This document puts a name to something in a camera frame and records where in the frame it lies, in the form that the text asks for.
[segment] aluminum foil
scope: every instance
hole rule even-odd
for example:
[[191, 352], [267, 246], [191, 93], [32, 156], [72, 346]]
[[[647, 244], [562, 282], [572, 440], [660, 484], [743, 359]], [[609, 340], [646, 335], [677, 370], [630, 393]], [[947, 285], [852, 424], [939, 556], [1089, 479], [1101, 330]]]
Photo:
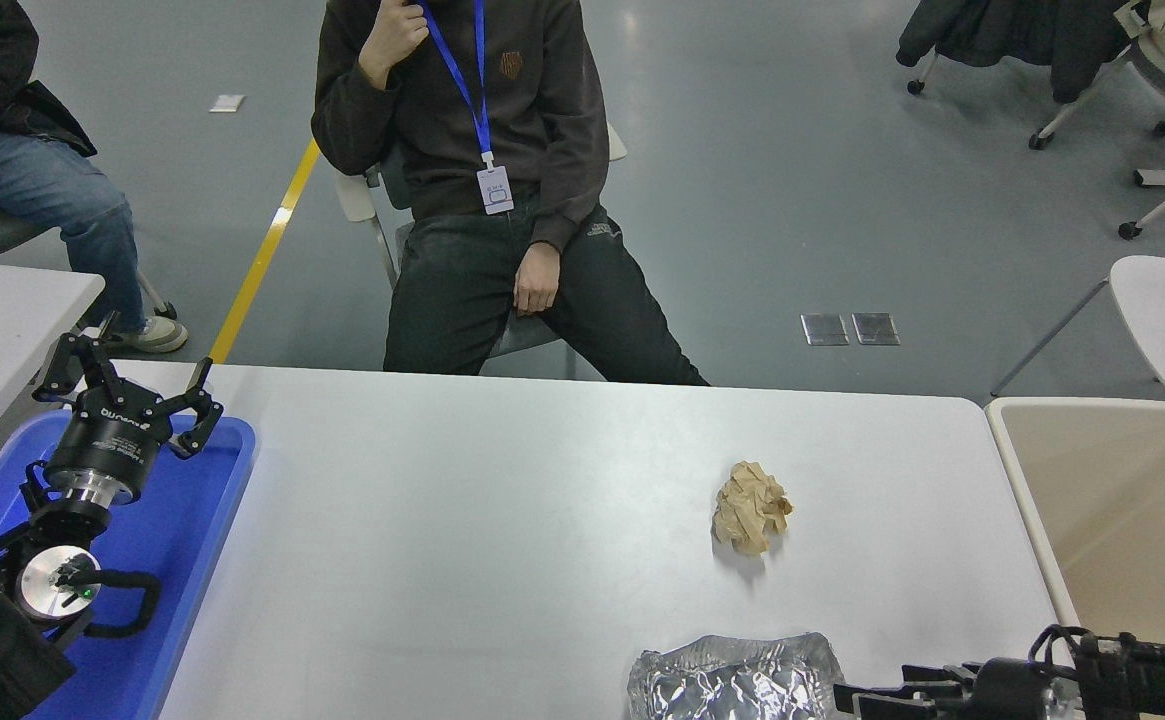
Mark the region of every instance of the aluminum foil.
[[819, 633], [781, 641], [706, 635], [677, 651], [645, 651], [631, 668], [631, 720], [826, 720], [843, 682]]

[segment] black pants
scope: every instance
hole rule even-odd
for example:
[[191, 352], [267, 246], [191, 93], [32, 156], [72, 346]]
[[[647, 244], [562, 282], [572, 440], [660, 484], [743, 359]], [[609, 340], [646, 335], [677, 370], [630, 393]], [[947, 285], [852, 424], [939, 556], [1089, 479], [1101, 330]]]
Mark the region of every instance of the black pants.
[[[474, 375], [511, 309], [536, 197], [500, 216], [414, 225], [400, 261], [382, 368]], [[560, 257], [560, 290], [542, 320], [615, 382], [707, 384], [666, 329], [622, 230], [596, 206]]]

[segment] sneaker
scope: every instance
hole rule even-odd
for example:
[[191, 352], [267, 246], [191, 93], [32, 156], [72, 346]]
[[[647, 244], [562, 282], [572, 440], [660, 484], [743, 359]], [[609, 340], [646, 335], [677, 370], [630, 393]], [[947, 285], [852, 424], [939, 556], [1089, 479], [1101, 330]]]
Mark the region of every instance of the sneaker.
[[186, 345], [186, 325], [154, 315], [140, 333], [116, 333], [120, 345], [137, 352], [172, 352]]

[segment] storage box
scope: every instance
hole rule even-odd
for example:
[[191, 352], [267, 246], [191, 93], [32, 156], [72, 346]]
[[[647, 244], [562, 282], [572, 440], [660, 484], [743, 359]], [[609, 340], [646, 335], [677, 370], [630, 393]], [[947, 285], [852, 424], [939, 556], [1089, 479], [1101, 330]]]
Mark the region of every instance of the storage box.
[[1165, 402], [986, 408], [1058, 619], [1165, 642]]

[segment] gray floor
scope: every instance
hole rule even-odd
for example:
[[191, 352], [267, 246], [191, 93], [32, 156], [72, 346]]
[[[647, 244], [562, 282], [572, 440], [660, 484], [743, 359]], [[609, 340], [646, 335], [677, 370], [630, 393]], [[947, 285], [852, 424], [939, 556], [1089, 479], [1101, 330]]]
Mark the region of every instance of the gray floor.
[[[309, 141], [322, 3], [24, 0], [38, 77], [92, 132], [133, 202], [143, 266], [207, 354]], [[610, 122], [631, 155], [603, 202], [687, 354], [715, 384], [952, 395], [1001, 375], [1130, 254], [1165, 256], [1148, 129], [1165, 101], [1132, 70], [1046, 151], [1048, 70], [942, 63], [922, 97], [894, 61], [915, 3], [586, 0]], [[217, 94], [242, 113], [211, 115]], [[1, 261], [62, 268], [56, 241]], [[232, 363], [381, 368], [389, 288], [320, 162]], [[892, 313], [899, 347], [812, 348], [800, 313]], [[566, 377], [562, 343], [487, 374]], [[578, 377], [596, 374], [584, 366]], [[1014, 395], [1164, 398], [1100, 296]]]

